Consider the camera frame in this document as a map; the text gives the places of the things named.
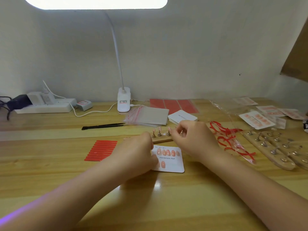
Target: white power strip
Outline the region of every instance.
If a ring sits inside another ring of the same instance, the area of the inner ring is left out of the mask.
[[[77,104],[76,99],[56,99],[56,104],[52,105],[29,105],[23,109],[16,109],[18,114],[23,113],[69,113],[72,110],[72,106]]]

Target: wooden table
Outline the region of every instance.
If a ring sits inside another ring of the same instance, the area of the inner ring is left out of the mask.
[[[259,105],[277,106],[265,98],[253,100]],[[95,103],[93,110],[105,111],[111,104]],[[195,104],[200,121],[214,120],[232,128],[229,118],[208,100],[195,100]],[[124,116],[117,114],[116,107],[108,113],[82,118],[72,112],[12,113],[9,122],[5,112],[0,111],[0,217],[96,164],[84,161],[96,140],[121,142],[124,137],[152,130],[126,126],[81,131],[82,126],[121,122]],[[235,121],[248,129],[244,121]],[[300,121],[288,119],[284,132],[308,149],[307,134]],[[282,170],[242,136],[238,139],[249,152],[257,153],[257,165],[235,157],[308,198],[308,171],[298,167],[294,171]],[[176,146],[174,142],[161,145]],[[223,181],[185,153],[183,159],[185,173],[150,171],[126,182],[98,202],[75,230],[266,230]]]

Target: desk lamp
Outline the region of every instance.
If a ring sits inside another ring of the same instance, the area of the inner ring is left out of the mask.
[[[29,4],[43,10],[108,10],[108,9],[160,9],[168,0],[26,0]],[[105,12],[112,31],[115,54],[120,72],[122,87],[118,91],[118,113],[125,114],[130,110],[131,92],[124,87],[118,46],[114,27],[109,15]]]

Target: tweezers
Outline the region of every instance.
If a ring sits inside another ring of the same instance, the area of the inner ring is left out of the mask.
[[[127,126],[125,123],[114,123],[114,124],[106,124],[106,125],[98,125],[98,126],[84,126],[81,130],[88,129],[99,129],[99,128],[109,128],[109,127],[118,127],[118,126]]]

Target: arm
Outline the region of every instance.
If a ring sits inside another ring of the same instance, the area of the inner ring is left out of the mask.
[[[172,138],[229,185],[271,231],[308,229],[308,200],[225,153],[205,123],[183,121]]]
[[[149,133],[125,140],[93,168],[0,219],[0,231],[72,229],[111,190],[156,166],[152,148]]]

